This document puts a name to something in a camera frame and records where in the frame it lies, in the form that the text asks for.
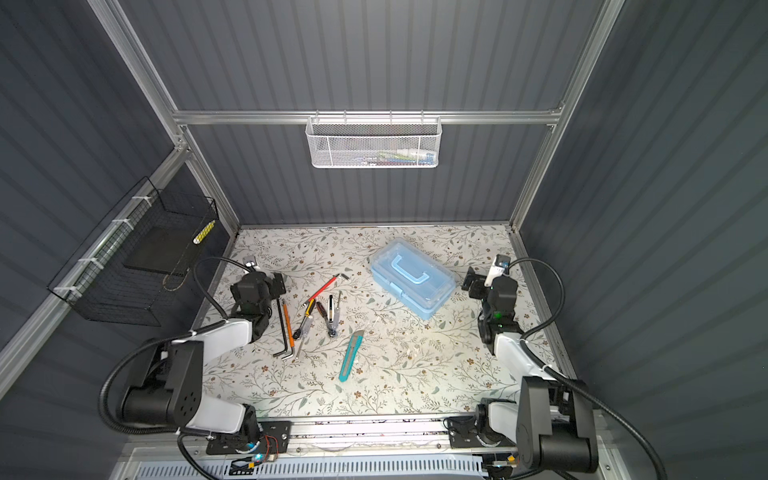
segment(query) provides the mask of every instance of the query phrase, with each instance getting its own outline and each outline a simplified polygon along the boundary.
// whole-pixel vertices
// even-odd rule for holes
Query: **ventilation grill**
[[[228,475],[229,460],[200,460],[209,473],[225,479],[235,478],[358,478],[375,475],[403,476],[443,474],[480,478],[482,459],[472,455],[398,455],[338,458],[280,458],[256,468],[251,475]],[[142,462],[136,480],[202,478],[189,464],[179,462]]]

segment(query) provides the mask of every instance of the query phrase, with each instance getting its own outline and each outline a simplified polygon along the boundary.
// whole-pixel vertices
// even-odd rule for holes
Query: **gray corrugated wall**
[[[0,346],[173,147],[85,2],[0,2]]]
[[[123,2],[182,110],[555,108],[599,6]]]
[[[544,125],[443,128],[440,165],[323,169],[304,127],[191,127],[243,224],[508,220]]]
[[[522,228],[577,373],[671,478],[765,478],[766,110],[768,3],[628,2]]]
[[[200,194],[187,168],[179,170],[167,189]],[[214,228],[202,256],[221,255],[228,238],[224,228]],[[204,284],[210,282],[215,269],[215,262],[200,267]],[[67,315],[0,399],[0,478],[107,478],[125,437],[107,429],[98,417],[96,400],[104,378],[145,340],[188,329],[201,299],[193,285],[184,287],[175,308],[187,312],[188,322],[163,318],[159,328],[89,322],[76,313]],[[112,389],[112,405],[121,393],[118,380]]]
[[[123,2],[182,110],[556,108],[601,2]],[[311,167],[302,127],[191,127],[243,224],[507,220],[545,127],[446,126],[440,165]]]
[[[172,144],[85,1],[0,2],[0,112],[4,346]],[[183,169],[172,187],[197,185]],[[98,419],[101,382],[146,338],[179,329],[68,315],[0,399],[0,478],[107,478],[124,439]]]

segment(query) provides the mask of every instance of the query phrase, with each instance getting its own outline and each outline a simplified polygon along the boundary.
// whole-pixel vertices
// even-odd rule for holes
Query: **wall-mounted basket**
[[[317,168],[434,168],[440,153],[440,119],[419,123],[306,122]]]
[[[210,232],[221,228],[216,202],[154,188],[131,201],[135,208],[112,221],[92,257],[76,261],[71,282],[62,280],[62,267],[48,289],[88,320],[188,326],[195,311],[185,301],[194,304],[189,296],[199,296],[191,268]]]

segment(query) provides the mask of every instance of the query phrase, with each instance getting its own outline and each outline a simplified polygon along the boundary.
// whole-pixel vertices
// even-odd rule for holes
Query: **tool box handle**
[[[427,274],[427,272],[422,272],[422,275],[419,278],[416,278],[415,276],[406,272],[406,270],[399,265],[400,260],[402,260],[402,255],[398,255],[397,257],[395,257],[395,259],[392,261],[392,268],[395,269],[397,272],[399,272],[401,275],[403,275],[405,278],[410,280],[412,283],[419,285],[429,280],[429,275]]]

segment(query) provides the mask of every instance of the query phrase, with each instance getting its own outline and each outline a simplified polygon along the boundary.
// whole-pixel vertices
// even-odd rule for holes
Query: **black wire basket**
[[[199,296],[192,268],[222,228],[218,220],[212,198],[152,190],[125,219],[113,220],[117,227],[92,257],[68,263],[84,263],[72,285],[61,285],[62,269],[48,290],[88,320],[189,326],[189,297]]]

